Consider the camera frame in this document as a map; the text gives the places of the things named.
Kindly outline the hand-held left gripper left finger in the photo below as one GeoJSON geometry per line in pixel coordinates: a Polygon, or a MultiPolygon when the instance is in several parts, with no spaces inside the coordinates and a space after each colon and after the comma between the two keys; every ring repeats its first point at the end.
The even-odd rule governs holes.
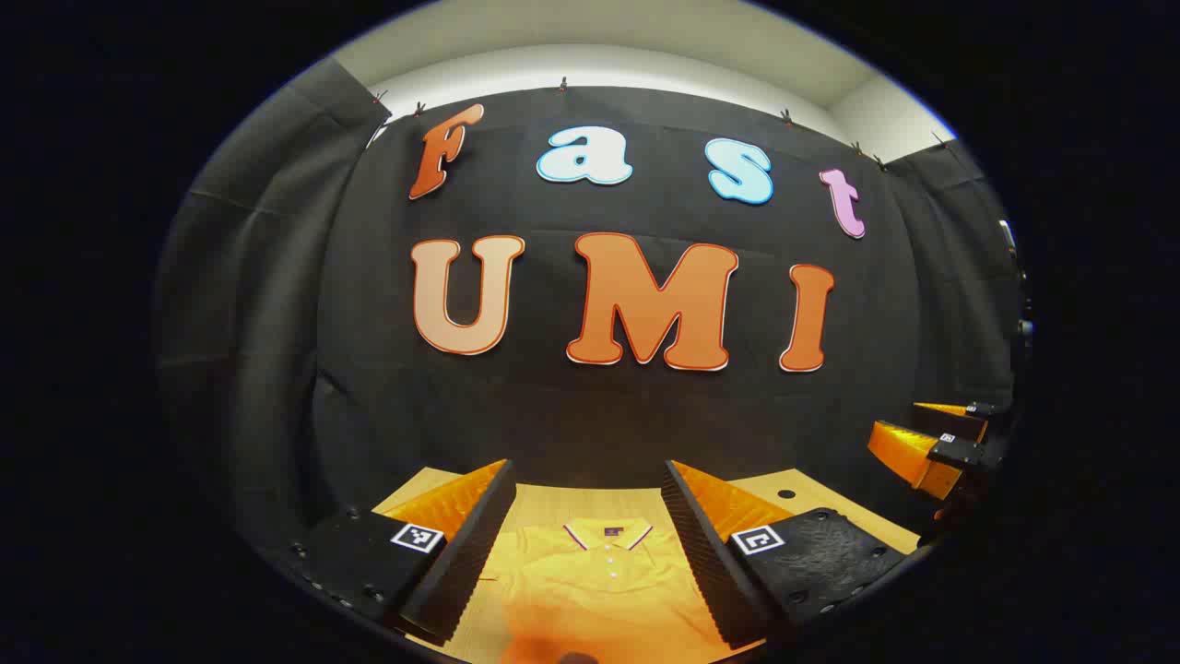
{"type": "Polygon", "coordinates": [[[365,625],[445,646],[514,495],[514,464],[498,459],[386,509],[324,518],[278,563],[365,625]]]}

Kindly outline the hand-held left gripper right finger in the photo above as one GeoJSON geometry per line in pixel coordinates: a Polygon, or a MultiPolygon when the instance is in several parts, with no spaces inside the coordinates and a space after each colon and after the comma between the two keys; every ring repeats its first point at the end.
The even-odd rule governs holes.
{"type": "Polygon", "coordinates": [[[674,459],[661,497],[730,647],[822,631],[909,564],[838,509],[789,513],[674,459]]]}

